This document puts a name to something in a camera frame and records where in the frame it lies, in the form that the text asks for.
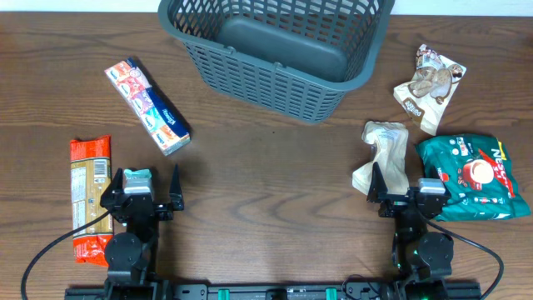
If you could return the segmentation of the Kleenex tissue multipack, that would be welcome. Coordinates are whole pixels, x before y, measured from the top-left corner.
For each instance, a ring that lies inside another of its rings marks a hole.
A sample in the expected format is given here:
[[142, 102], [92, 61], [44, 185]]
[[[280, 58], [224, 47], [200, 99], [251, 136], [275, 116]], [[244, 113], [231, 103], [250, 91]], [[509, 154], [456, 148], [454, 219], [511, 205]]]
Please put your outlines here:
[[150, 80], [131, 57], [105, 70], [107, 78], [166, 156], [191, 141], [177, 115], [163, 101]]

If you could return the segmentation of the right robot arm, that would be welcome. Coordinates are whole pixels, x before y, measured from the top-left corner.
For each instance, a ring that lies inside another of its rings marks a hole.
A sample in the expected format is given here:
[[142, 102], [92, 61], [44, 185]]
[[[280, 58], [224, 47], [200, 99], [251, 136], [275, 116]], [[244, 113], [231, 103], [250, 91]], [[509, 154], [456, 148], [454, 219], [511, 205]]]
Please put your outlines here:
[[366, 200], [380, 205], [381, 218], [395, 220], [392, 261], [399, 278], [379, 288], [381, 299], [447, 299], [444, 277], [451, 275], [454, 242], [450, 235], [430, 232], [429, 221], [450, 197], [439, 178], [421, 178], [406, 194], [388, 192], [378, 163], [372, 164]]

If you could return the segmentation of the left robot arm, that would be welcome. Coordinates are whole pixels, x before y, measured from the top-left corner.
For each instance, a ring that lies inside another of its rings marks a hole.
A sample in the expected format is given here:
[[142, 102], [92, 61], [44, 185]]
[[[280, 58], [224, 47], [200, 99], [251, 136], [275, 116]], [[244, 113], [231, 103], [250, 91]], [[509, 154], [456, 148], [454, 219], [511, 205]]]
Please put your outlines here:
[[170, 200], [154, 202], [150, 178], [124, 179], [118, 169], [101, 196], [100, 206], [126, 231], [113, 236], [105, 247], [108, 264], [106, 299], [172, 299], [169, 281], [156, 275], [159, 223], [171, 221], [184, 209], [179, 169], [174, 167]]

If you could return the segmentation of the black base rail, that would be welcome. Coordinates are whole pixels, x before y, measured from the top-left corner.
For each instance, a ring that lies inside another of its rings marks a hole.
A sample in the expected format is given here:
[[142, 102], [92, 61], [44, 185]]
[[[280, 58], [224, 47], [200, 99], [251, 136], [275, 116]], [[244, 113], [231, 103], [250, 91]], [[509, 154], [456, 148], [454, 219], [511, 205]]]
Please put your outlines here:
[[169, 300], [352, 300], [352, 299], [451, 299], [477, 300], [476, 282], [419, 282], [405, 287], [361, 278], [341, 284], [229, 285], [173, 284], [126, 287], [105, 283], [103, 287], [74, 287], [65, 290], [65, 300], [169, 299]]

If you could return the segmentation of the mint green wipes packet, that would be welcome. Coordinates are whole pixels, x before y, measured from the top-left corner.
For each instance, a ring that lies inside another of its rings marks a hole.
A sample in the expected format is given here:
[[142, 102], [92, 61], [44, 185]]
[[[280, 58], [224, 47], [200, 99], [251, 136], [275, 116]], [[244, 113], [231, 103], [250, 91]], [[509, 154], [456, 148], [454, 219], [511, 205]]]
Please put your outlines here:
[[151, 179], [152, 173], [149, 169], [139, 169], [139, 170], [125, 169], [124, 176], [126, 177], [127, 180]]

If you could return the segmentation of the grey plastic lattice basket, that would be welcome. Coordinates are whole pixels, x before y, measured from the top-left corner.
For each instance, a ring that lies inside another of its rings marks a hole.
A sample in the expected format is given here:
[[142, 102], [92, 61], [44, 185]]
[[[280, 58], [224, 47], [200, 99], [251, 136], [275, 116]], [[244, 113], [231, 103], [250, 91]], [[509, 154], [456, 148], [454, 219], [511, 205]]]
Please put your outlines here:
[[394, 0], [162, 0], [205, 84], [321, 123], [371, 78]]

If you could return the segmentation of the orange spaghetti packet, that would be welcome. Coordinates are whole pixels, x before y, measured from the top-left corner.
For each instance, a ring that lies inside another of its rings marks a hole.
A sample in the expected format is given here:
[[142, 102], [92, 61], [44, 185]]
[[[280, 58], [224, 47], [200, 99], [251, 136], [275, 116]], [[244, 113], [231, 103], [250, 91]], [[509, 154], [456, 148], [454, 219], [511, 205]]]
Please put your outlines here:
[[72, 227], [77, 263], [106, 267], [105, 247], [113, 237], [113, 221], [100, 206], [111, 182], [111, 137], [70, 142]]

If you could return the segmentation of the green Nescafe coffee bag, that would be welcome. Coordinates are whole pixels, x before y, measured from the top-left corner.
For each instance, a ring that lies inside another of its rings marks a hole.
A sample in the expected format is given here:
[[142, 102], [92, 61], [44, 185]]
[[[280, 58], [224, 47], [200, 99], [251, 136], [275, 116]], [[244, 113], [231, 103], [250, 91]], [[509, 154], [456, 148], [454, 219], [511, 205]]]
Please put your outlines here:
[[511, 173], [511, 157], [496, 137], [437, 136], [418, 144], [416, 151], [426, 176], [435, 171], [451, 194], [436, 221], [506, 220], [531, 214]]

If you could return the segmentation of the beige paper pouch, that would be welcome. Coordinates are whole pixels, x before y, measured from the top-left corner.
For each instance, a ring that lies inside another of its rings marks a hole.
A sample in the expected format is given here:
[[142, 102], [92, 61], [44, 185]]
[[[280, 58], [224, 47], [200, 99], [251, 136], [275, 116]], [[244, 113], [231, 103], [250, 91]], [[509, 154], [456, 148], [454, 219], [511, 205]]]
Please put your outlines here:
[[388, 192], [405, 195], [409, 181], [405, 173], [407, 128], [399, 122], [366, 123], [361, 139], [376, 150], [371, 162], [359, 167], [352, 174], [352, 186], [367, 195], [371, 184], [374, 163], [378, 163]]

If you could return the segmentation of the brown cookie pouch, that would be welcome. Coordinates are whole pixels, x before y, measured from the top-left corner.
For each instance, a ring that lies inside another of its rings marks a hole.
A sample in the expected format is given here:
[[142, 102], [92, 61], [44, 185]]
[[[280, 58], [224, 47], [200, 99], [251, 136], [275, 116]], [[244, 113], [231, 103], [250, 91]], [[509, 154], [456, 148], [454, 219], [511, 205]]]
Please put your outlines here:
[[393, 96], [423, 132], [436, 135], [441, 118], [466, 73], [466, 67], [425, 44], [416, 52], [416, 71], [409, 82], [393, 89]]

